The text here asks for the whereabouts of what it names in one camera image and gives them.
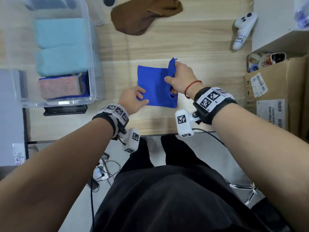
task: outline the black shirt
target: black shirt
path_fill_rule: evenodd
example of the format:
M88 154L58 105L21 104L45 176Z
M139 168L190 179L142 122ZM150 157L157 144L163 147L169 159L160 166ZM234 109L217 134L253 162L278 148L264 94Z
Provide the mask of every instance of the black shirt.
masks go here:
M121 173L94 231L268 231L214 169L165 165Z

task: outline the light blue folded towel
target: light blue folded towel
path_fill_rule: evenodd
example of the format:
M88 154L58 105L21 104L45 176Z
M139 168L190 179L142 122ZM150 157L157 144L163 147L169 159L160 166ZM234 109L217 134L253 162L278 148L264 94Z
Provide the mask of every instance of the light blue folded towel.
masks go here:
M36 70L42 77L87 72L88 59L84 44L43 49L36 53Z
M86 42L85 20L83 18L71 19L42 19L35 23L37 44L42 49L84 44ZM97 45L95 26L90 21L91 42Z

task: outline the white game controller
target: white game controller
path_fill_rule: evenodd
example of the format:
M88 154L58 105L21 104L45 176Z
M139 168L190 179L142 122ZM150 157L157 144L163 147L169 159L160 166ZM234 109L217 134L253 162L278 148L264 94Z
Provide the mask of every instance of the white game controller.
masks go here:
M239 50L247 40L255 22L257 21L257 14L249 12L244 17L238 18L234 25L238 28L238 35L233 44L233 50Z

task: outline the cardboard box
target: cardboard box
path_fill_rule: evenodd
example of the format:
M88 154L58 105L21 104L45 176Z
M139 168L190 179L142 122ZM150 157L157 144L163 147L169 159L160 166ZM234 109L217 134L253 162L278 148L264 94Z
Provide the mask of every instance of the cardboard box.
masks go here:
M245 108L300 136L307 56L245 74Z
M309 63L307 64L306 85L305 85L300 137L304 141L309 143Z

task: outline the black pants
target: black pants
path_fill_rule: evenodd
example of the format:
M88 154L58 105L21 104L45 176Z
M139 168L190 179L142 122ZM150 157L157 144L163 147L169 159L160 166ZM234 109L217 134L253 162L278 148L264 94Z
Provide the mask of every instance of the black pants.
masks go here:
M161 143L166 154L165 163L186 167L191 164L201 164L209 167L205 162L200 160L193 150L184 142L176 138L175 135L161 136ZM137 170L153 168L150 161L147 142L141 138L138 150L130 154L130 158L123 165L118 174Z

